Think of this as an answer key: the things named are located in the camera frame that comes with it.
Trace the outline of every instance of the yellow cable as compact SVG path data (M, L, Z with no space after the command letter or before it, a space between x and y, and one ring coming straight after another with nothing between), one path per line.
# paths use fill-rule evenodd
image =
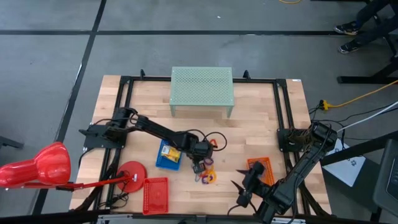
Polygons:
M298 1L295 1L295 2L287 2L287 1L284 1L284 0L279 0L280 2L282 2L282 3L285 3L285 4L297 4L297 3L299 3L301 0L298 0Z
M352 103L352 102L354 102L354 101L356 101L356 100L362 99L362 98L364 98L365 96L369 96L369 95L371 95L371 94L373 94L373 93L377 93L378 91L380 91L380 90L382 90L382 89L385 89L385 88L387 88L387 87L389 87L389 86L391 86L391 85L393 85L393 84L395 84L395 83L397 83L397 82L398 82L398 80L393 81L393 82L390 83L390 84L387 84L387 85L385 85L385 86L383 86L383 87L381 87L381 88L378 88L377 90L374 90L374 91L372 91L372 92L369 92L369 93L367 93L367 94L364 94L364 95L362 95L362 96L359 96L359 97L357 97L357 98L355 98L355 99L352 99L352 100L347 101L347 102L345 102L345 103L342 103L342 104L340 104L340 105L331 105L331 104L329 104L329 103L326 103L326 101L324 101L324 102L325 102L325 108L326 108L326 110L327 110L327 108L338 108L338 107L345 106L345 105L350 104L350 103Z

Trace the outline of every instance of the person's leg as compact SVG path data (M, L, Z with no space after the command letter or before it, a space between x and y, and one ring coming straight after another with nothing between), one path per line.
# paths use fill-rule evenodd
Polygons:
M398 28L398 16L394 16L391 19L387 19L377 27L358 35L353 41L348 42L345 45L339 47L339 51L343 54L347 54L358 50L360 47L376 40L379 37L383 37L391 31Z
M361 9L356 15L356 21L335 26L334 30L339 34L356 35L362 25L370 20L378 11L389 4L391 0L373 0Z

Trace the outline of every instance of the red lamp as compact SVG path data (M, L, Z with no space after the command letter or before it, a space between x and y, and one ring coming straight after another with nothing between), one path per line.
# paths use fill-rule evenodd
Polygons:
M13 162L0 167L0 187L55 188L73 191L128 181L125 192L133 192L143 186L146 178L145 167L134 161L127 162L120 167L118 178L90 184L68 184L70 169L70 158L66 147L61 142L55 142L43 148L33 159Z

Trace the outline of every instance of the red lamp shade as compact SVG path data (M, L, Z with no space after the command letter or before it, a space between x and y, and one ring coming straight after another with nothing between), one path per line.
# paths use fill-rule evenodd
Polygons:
M66 147L55 142L33 159L13 162L0 168L0 187L15 187L32 180L48 185L63 185L70 178L70 158Z

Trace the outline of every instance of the red plastic basket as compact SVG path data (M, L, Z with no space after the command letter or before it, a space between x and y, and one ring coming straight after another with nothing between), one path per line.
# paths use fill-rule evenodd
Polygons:
M169 212L169 182L167 177L146 178L144 180L144 215Z
M254 163L256 163L257 161L266 168L264 170L264 173L262 173L260 177L261 181L268 185L274 184L274 175L272 173L271 161L268 157L248 159L248 169L252 168Z

